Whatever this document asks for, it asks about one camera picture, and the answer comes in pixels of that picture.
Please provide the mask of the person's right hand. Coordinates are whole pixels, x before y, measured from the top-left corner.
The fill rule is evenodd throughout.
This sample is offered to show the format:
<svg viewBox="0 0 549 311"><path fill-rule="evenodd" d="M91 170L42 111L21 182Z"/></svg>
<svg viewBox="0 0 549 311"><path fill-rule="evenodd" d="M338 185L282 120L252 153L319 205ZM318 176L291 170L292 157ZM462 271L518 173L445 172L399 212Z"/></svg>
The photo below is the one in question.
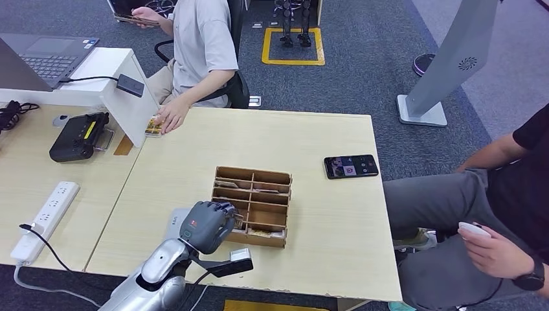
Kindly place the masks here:
<svg viewBox="0 0 549 311"><path fill-rule="evenodd" d="M137 25L141 28L148 28L148 27L154 27L156 25L159 25L160 22L163 19L163 17L161 15L156 13L156 11L154 11L151 8L146 7L146 6L141 6L141 7L138 7L138 8L134 8L131 11L131 15L135 18L138 18L138 19L141 19L141 20L148 20L148 21L152 21L152 22L155 23L154 25L137 23Z"/></svg>

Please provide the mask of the person's left hand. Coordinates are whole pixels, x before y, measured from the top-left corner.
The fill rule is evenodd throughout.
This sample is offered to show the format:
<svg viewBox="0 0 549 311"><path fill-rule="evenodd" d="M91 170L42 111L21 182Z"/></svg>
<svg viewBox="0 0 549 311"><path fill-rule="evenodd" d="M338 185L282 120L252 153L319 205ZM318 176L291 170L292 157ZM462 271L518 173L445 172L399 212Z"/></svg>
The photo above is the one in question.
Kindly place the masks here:
<svg viewBox="0 0 549 311"><path fill-rule="evenodd" d="M458 229L475 267L503 279L515 279L531 270L532 260L521 248L488 226L481 229L487 234L471 231L468 227Z"/></svg>
<svg viewBox="0 0 549 311"><path fill-rule="evenodd" d="M168 104L162 105L157 112L155 120L156 125L160 125L161 134L166 134L182 125L191 104L183 100L172 100Z"/></svg>

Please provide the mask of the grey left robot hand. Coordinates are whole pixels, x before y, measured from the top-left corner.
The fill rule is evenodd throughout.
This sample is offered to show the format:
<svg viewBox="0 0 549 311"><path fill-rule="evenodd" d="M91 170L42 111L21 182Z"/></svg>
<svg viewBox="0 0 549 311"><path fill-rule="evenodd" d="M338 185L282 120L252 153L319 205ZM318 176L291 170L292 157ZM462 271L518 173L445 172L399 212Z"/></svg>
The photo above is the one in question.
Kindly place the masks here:
<svg viewBox="0 0 549 311"><path fill-rule="evenodd" d="M234 229L235 212L229 202L197 202L183 220L178 239L200 253L212 254Z"/></svg>

